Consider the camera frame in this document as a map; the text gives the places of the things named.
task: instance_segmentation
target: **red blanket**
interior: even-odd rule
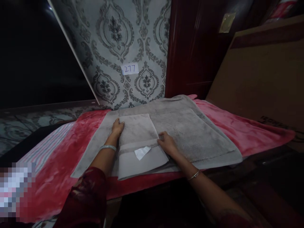
[[[281,146],[295,136],[293,131],[267,126],[224,111],[206,101],[195,99],[197,106],[239,148],[243,156],[256,154]],[[20,202],[20,220],[35,222],[59,214],[70,188],[77,179],[70,175],[80,161],[93,134],[110,110],[92,111],[81,115],[64,140],[50,155],[47,163],[36,177],[36,195],[32,200],[25,193],[27,203]],[[118,181],[108,179],[107,199],[150,188],[182,177],[180,172],[149,174]]]

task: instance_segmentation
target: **gray patterned wallpaper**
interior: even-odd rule
[[[133,107],[165,92],[170,0],[51,0],[102,105]],[[120,66],[138,62],[139,74]]]
[[[105,107],[84,106],[0,119],[0,157],[40,127],[64,120],[76,120],[82,113],[98,109],[105,109]]]

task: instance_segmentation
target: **wooden door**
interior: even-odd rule
[[[256,2],[265,5],[265,0]],[[255,15],[252,4],[253,0],[172,1],[165,97],[197,94],[205,99],[234,33],[250,24],[249,12]],[[219,33],[225,13],[236,15],[229,33]]]

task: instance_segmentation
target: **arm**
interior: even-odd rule
[[[163,136],[163,140],[158,140],[159,145],[175,160],[185,176],[189,179],[197,173],[198,169],[178,151],[174,139],[165,131],[160,135]],[[203,173],[189,180],[189,183],[214,218],[220,219],[221,213],[228,209],[250,219],[250,216],[233,199]]]
[[[112,127],[112,133],[109,135],[105,145],[117,146],[117,140],[123,131],[124,122],[119,123],[119,118],[115,120]],[[112,168],[115,152],[110,148],[104,148],[98,152],[89,167],[101,169],[106,176]]]
[[[119,118],[117,118],[105,145],[116,147],[123,128],[124,123],[119,123]],[[115,152],[110,148],[104,148],[98,152],[89,168],[72,187],[54,228],[100,227],[104,224],[107,195],[106,177],[112,168],[114,156]]]

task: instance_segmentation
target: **sleeve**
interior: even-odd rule
[[[96,167],[89,167],[72,187],[54,228],[87,224],[103,226],[106,193],[105,174]]]
[[[260,222],[249,220],[233,210],[225,210],[221,213],[221,218],[217,222],[217,228],[263,228]]]

